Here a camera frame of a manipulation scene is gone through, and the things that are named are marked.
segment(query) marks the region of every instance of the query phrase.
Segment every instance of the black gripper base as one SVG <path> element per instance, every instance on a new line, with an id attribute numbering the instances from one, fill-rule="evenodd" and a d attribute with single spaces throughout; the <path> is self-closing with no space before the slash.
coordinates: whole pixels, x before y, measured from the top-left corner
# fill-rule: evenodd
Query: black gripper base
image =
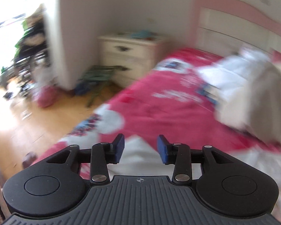
<path id="1" fill-rule="evenodd" d="M 280 225 L 270 214 L 249 219 L 221 216 L 204 207 L 187 186 L 168 177 L 115 176 L 92 187 L 71 211 L 48 219 L 12 215 L 4 225 Z"/>

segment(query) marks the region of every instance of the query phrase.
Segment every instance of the white nightstand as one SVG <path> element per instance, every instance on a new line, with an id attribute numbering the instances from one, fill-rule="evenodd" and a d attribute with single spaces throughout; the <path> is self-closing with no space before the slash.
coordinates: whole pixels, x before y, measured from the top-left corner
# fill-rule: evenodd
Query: white nightstand
<path id="1" fill-rule="evenodd" d="M 170 39 L 154 36 L 154 40 L 131 39 L 130 33 L 100 36 L 100 64 L 121 65 L 127 71 L 117 71 L 113 81 L 122 87 L 146 75 L 170 52 Z"/>

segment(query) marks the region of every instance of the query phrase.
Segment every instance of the circular cap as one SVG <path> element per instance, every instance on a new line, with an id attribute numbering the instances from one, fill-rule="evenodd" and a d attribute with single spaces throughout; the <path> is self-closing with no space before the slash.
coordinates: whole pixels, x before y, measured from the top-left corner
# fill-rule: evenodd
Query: circular cap
<path id="1" fill-rule="evenodd" d="M 107 177 L 105 176 L 105 175 L 103 175 L 103 174 L 97 174 L 97 175 L 94 175 L 93 177 L 92 177 L 92 180 L 94 181 L 94 182 L 103 182 L 103 181 L 105 181 L 107 179 Z"/>
<path id="2" fill-rule="evenodd" d="M 230 217 L 257 217 L 272 211 L 279 190 L 268 175 L 245 164 L 218 164 L 197 181 L 203 203 Z"/>
<path id="3" fill-rule="evenodd" d="M 190 177 L 186 174 L 178 174 L 175 176 L 175 179 L 179 182 L 186 182 L 190 179 Z"/>
<path id="4" fill-rule="evenodd" d="M 224 190 L 234 195 L 249 195 L 257 189 L 251 178 L 244 176 L 231 176 L 222 181 Z"/>
<path id="5" fill-rule="evenodd" d="M 60 186 L 58 179 L 51 176 L 38 176 L 25 183 L 25 190 L 31 195 L 43 196 L 55 192 Z"/>

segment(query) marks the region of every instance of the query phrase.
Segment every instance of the drawer handle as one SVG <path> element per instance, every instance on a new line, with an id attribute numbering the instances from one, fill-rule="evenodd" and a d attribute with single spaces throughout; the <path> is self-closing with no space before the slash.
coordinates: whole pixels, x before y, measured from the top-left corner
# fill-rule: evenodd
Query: drawer handle
<path id="1" fill-rule="evenodd" d="M 127 52 L 131 50 L 131 48 L 125 46 L 115 46 L 115 48 L 117 48 L 120 52 Z"/>

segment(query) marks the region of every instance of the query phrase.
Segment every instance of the blue gripper pad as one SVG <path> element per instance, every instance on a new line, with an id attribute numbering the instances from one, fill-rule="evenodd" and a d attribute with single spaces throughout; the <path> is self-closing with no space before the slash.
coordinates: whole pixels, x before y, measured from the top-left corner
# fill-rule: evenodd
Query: blue gripper pad
<path id="1" fill-rule="evenodd" d="M 122 134 L 120 137 L 120 139 L 115 139 L 112 143 L 113 148 L 115 148 L 115 159 L 116 159 L 116 163 L 119 163 L 121 156 L 123 154 L 124 148 L 125 148 L 125 138 L 124 135 Z"/>
<path id="2" fill-rule="evenodd" d="M 168 162 L 167 145 L 160 136 L 157 138 L 157 151 L 161 157 L 162 163 L 166 164 Z"/>

